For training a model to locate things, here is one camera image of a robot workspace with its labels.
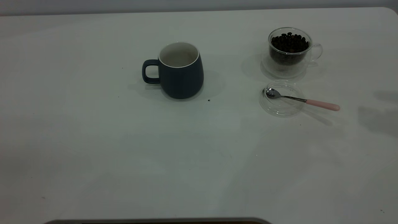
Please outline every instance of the table surface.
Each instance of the table surface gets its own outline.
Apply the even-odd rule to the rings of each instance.
[[[258,217],[398,221],[398,16],[331,8],[0,18],[0,222]],[[258,103],[268,34],[323,45],[291,118]],[[174,100],[141,66],[198,47],[205,83]],[[156,67],[147,72],[156,76]]]

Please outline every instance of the coffee bean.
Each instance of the coffee bean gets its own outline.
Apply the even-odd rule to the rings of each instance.
[[[289,33],[282,33],[280,36],[273,37],[271,44],[278,50],[283,52],[298,53],[305,51],[309,43],[305,41],[301,35],[292,35]]]

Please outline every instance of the mug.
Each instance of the mug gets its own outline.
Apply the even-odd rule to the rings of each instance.
[[[146,67],[158,66],[159,78],[149,78]],[[165,46],[158,59],[146,60],[142,65],[142,78],[146,83],[159,84],[169,96],[177,99],[189,98],[202,88],[203,65],[199,50],[185,42]]]
[[[308,48],[296,53],[277,49],[272,45],[272,39],[282,34],[305,38]],[[291,79],[305,73],[308,65],[315,64],[315,60],[322,55],[323,51],[322,45],[314,43],[306,32],[293,27],[283,27],[272,31],[268,36],[268,45],[268,52],[263,55],[261,61],[262,66],[266,72],[278,79]]]

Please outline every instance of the glass cup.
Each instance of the glass cup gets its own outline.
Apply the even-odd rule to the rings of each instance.
[[[265,91],[268,88],[273,88],[282,96],[293,96],[304,98],[300,88],[293,82],[288,80],[277,80],[269,83],[265,88],[261,89],[259,94],[260,106],[268,113],[278,117],[289,117],[299,113],[304,104],[303,102],[288,99],[278,98],[270,99],[266,96]]]
[[[305,38],[308,48],[304,51],[291,53],[278,50],[271,43],[272,38],[282,34],[292,33],[291,36]],[[315,60],[322,55],[322,45],[314,43],[311,37],[302,30],[293,27],[283,27],[272,31],[268,37],[268,52],[263,54],[262,66],[265,71],[278,79],[291,79],[305,74],[308,65],[315,64]]]

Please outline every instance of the dark object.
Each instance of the dark object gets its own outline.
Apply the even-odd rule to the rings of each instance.
[[[159,78],[145,74],[147,66],[158,66]],[[146,60],[142,65],[142,78],[146,83],[159,84],[171,97],[189,98],[199,92],[203,85],[203,65],[199,51],[189,43],[167,45],[158,59]]]
[[[299,63],[305,57],[306,52],[303,54],[294,53],[303,52],[309,48],[309,42],[305,41],[305,37],[301,38],[301,35],[297,34],[292,35],[291,32],[273,37],[271,44],[277,50],[270,47],[269,54],[280,65],[295,65]]]

